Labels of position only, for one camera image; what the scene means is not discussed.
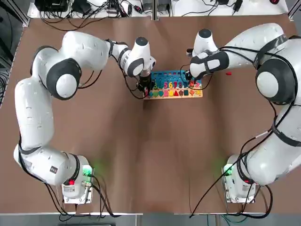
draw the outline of cable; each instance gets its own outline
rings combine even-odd
[[[13,39],[14,39],[14,36],[13,36],[13,27],[11,25],[10,16],[9,16],[9,14],[8,14],[7,11],[6,11],[6,14],[8,15],[8,21],[9,21],[9,26],[10,26],[10,47],[9,47],[9,50],[11,50],[11,48],[13,47]]]
[[[211,11],[211,10],[213,9],[214,6],[215,6],[215,5],[213,5],[211,9],[206,10],[206,11],[203,11],[203,12],[189,12],[189,13],[183,14],[182,16],[186,16],[186,15],[188,15],[188,14],[190,14],[190,13],[196,13],[196,14],[199,14],[199,13],[207,13],[207,12]]]
[[[92,13],[90,13],[90,14],[82,21],[82,23],[81,23],[79,26],[72,24],[72,22],[70,21],[70,18],[72,18],[72,13],[73,13],[72,10],[71,10],[64,18],[60,19],[59,21],[55,21],[55,22],[47,21],[45,18],[42,17],[41,12],[40,12],[40,18],[41,18],[41,20],[42,20],[44,23],[46,23],[48,26],[50,26],[50,27],[52,27],[52,28],[55,28],[55,29],[57,29],[57,30],[59,30],[59,31],[63,31],[63,32],[76,31],[76,30],[78,30],[78,29],[80,29],[80,28],[83,28],[83,27],[85,27],[85,26],[87,26],[87,25],[89,25],[89,24],[91,24],[91,23],[101,21],[101,20],[103,20],[103,19],[105,19],[105,18],[117,18],[117,17],[119,17],[120,14],[118,13],[116,16],[107,16],[107,17],[103,17],[103,18],[100,18],[100,19],[97,19],[97,20],[94,20],[94,21],[90,21],[90,22],[84,24],[84,23],[86,22],[86,20],[89,19],[91,16],[93,16],[93,15],[96,16],[96,14],[99,13],[100,11],[102,11],[102,10],[104,10],[104,9],[107,9],[106,6],[108,5],[108,3],[109,3],[109,2],[106,1],[106,2],[103,3],[100,7],[98,7],[96,10],[94,10]],[[69,22],[73,27],[75,27],[75,28],[74,28],[74,29],[66,30],[66,29],[60,29],[60,28],[57,28],[57,27],[51,25],[51,24],[54,24],[54,23],[59,23],[59,22],[65,20],[65,19],[68,19],[68,22]]]
[[[118,60],[116,59],[116,57],[115,57],[114,55],[111,55],[111,56],[115,59],[116,63],[118,64]],[[148,96],[148,94],[145,95],[144,97],[137,97],[137,96],[133,93],[133,91],[137,90],[139,84],[137,84],[137,88],[136,88],[136,89],[131,89],[130,86],[128,85],[128,83],[127,83],[126,74],[125,74],[124,70],[121,68],[120,65],[119,65],[119,69],[120,69],[121,72],[122,72],[122,75],[123,75],[125,84],[126,84],[126,86],[127,86],[127,89],[130,91],[130,93],[132,94],[132,96],[135,97],[136,99],[139,99],[139,100],[145,99],[145,98]]]
[[[240,47],[228,47],[228,46],[225,46],[225,47],[222,47],[220,48],[219,50],[223,49],[225,50],[226,48],[229,48],[229,49],[239,49],[239,50],[245,50],[245,51],[250,51],[250,52],[255,52],[255,53],[258,53],[259,51],[257,50],[253,50],[253,49],[248,49],[248,48],[240,48]],[[288,66],[290,67],[290,69],[292,70],[292,72],[294,73],[294,69],[292,67],[292,65],[290,64],[290,62],[285,59],[284,57],[280,56],[280,55],[277,55],[277,54],[272,54],[272,53],[265,53],[266,55],[269,55],[269,56],[273,56],[273,57],[278,57],[280,59],[282,59],[283,61],[285,61]],[[298,90],[298,84],[295,85],[295,92],[297,92]],[[276,124],[276,128],[278,127],[278,125],[282,122],[282,120],[287,116],[287,114],[289,113],[290,109],[292,108],[292,106],[294,105],[294,102],[288,107],[287,111],[284,113],[284,115],[281,117],[281,119],[279,120],[279,122]],[[241,154],[238,159],[232,164],[232,166],[234,166],[238,161],[240,161],[241,159],[245,158],[245,161],[246,161],[246,157],[248,156],[248,154],[253,150],[255,149],[256,147],[258,147],[260,144],[262,144],[273,132],[270,132],[261,142],[259,142],[258,144],[256,144],[253,148],[251,148],[248,152],[246,153],[243,153]],[[226,175],[226,173],[229,171],[229,169],[232,168],[229,167],[223,174],[221,174],[219,176],[219,178],[209,187],[209,189],[205,192],[205,194],[201,197],[201,199],[199,200],[199,202],[197,203],[195,209],[193,210],[192,214],[190,215],[190,218],[194,216],[194,213],[197,209],[197,207],[199,206],[200,202],[204,199],[204,197],[207,195],[207,193],[211,190],[211,188],[224,176]],[[248,214],[242,214],[242,216],[246,216],[246,217],[250,217],[250,218],[256,218],[256,219],[261,219],[261,218],[264,218],[266,216],[269,215],[270,211],[271,211],[271,208],[272,208],[272,205],[273,205],[273,193],[270,189],[270,187],[268,185],[266,185],[266,188],[268,189],[269,193],[270,193],[270,205],[269,205],[269,208],[268,208],[268,211],[262,215],[262,216],[252,216],[252,215],[248,215]]]
[[[95,177],[94,175],[93,175],[92,177],[96,180],[96,182],[97,182],[97,184],[98,184],[99,192],[101,192],[101,189],[100,189],[100,183],[99,183],[97,177]],[[105,207],[105,205],[103,205],[103,208],[102,208],[102,199],[100,199],[100,209],[99,209],[100,214],[99,214],[99,218],[105,218],[105,216],[102,216],[104,207]]]
[[[230,226],[229,221],[222,215],[222,218],[224,219],[224,221],[226,221],[227,225]]]
[[[180,68],[180,71],[181,71],[182,68],[185,67],[185,66],[189,66],[189,65],[182,65],[182,67]],[[182,82],[183,82],[183,84],[184,84],[185,82],[184,82],[184,80],[183,80],[183,78],[182,78],[182,73],[180,73],[180,78],[181,78],[181,80],[182,80]],[[190,88],[190,89],[192,89],[192,90],[204,90],[204,89],[206,89],[206,88],[208,87],[208,85],[209,85],[211,79],[212,79],[212,74],[210,74],[209,81],[208,81],[208,83],[205,85],[204,88],[201,88],[201,89],[194,89],[194,88],[191,88],[191,87],[189,86],[189,84],[187,84],[187,87]]]
[[[233,220],[230,220],[229,218],[227,218],[227,215],[221,215],[221,216],[222,216],[222,218],[224,218],[225,220],[227,220],[227,221],[229,221],[230,223],[233,223],[233,224],[240,224],[240,223],[245,222],[248,219],[248,217],[244,217],[240,221],[233,221]]]
[[[219,6],[219,3],[216,1],[216,3],[217,3],[217,5],[215,6],[215,8],[213,9],[213,10],[211,10],[209,13],[208,13],[208,16],[213,12],[213,11],[215,11],[216,10],[216,8]]]
[[[172,4],[171,0],[170,0],[170,8],[171,8],[171,13],[172,13],[172,15],[174,16],[173,4]]]
[[[92,71],[92,73],[91,73],[90,77],[88,78],[88,80],[86,82],[84,82],[81,86],[86,85],[90,81],[90,79],[92,78],[93,74],[94,74],[94,71]]]
[[[103,194],[100,192],[100,190],[99,190],[95,185],[93,185],[93,184],[92,184],[92,187],[99,193],[100,198],[102,199],[102,201],[103,201],[103,203],[104,203],[104,206],[105,206],[105,208],[107,209],[109,215],[110,215],[111,217],[113,217],[113,218],[118,218],[118,217],[120,217],[121,215],[114,215],[114,214],[112,213],[111,209],[108,207],[108,205],[107,205],[107,203],[106,203],[106,201],[105,201],[105,198],[103,197]]]
[[[87,86],[84,86],[84,87],[79,87],[79,89],[85,89],[85,88],[89,88],[90,86],[92,86],[97,80],[98,80],[98,78],[99,78],[99,76],[102,74],[102,70],[99,72],[99,74],[98,74],[98,76],[96,77],[96,79],[91,83],[91,84],[89,84],[89,85],[87,85]]]
[[[243,59],[249,61],[251,64],[253,64],[253,61],[252,61],[251,59],[247,58],[246,56],[244,56],[244,55],[242,55],[242,54],[240,54],[240,53],[238,53],[238,52],[235,52],[235,51],[232,51],[232,50],[229,50],[229,49],[222,49],[222,51],[234,53],[234,54],[236,54],[236,55],[242,57]]]
[[[202,0],[202,2],[204,3],[204,5],[205,5],[205,6],[215,6],[215,3],[216,3],[216,2],[215,2],[215,3],[214,3],[214,5],[211,5],[211,4],[207,4],[207,3],[205,3],[205,1],[204,1],[204,0]]]
[[[228,4],[227,4],[226,6],[228,6],[228,7],[232,7],[232,6],[234,6],[234,5],[235,5],[235,3],[236,3],[236,2],[233,2],[231,5],[228,5]]]

